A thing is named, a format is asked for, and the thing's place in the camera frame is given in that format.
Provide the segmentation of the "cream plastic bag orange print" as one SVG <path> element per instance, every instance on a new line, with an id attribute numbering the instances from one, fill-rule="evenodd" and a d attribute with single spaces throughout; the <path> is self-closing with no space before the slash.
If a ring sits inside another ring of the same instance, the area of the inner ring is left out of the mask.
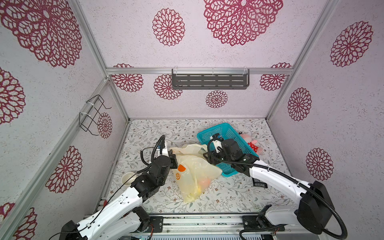
<path id="1" fill-rule="evenodd" d="M 197 200 L 211 182 L 222 175 L 219 167 L 205 159 L 207 145 L 191 144 L 172 147 L 171 150 L 178 162 L 173 174 L 185 203 Z"/>

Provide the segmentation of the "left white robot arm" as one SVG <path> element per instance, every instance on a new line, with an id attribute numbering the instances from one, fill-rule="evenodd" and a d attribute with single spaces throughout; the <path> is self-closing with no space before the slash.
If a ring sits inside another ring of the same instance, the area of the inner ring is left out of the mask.
<path id="1" fill-rule="evenodd" d="M 153 148 L 151 163 L 137 172 L 136 179 L 119 197 L 78 223 L 67 222 L 56 235 L 61 240 L 117 240 L 135 231 L 144 232 L 150 216 L 142 204 L 165 184 L 170 169 L 176 168 L 176 156 L 167 149 L 162 135 Z"/>

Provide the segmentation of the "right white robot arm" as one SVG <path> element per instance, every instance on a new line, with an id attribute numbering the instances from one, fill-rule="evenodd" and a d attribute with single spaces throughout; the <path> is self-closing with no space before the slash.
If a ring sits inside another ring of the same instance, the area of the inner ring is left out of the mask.
<path id="1" fill-rule="evenodd" d="M 220 134 L 211 137 L 207 149 L 209 163 L 228 164 L 237 172 L 277 189 L 298 205 L 295 210 L 264 207 L 255 220 L 256 226 L 241 230 L 241 235 L 274 232 L 298 224 L 312 234 L 324 233 L 337 240 L 348 237 L 347 227 L 322 183 L 315 181 L 311 184 L 274 169 L 256 155 L 243 153 L 234 139 L 224 140 Z"/>

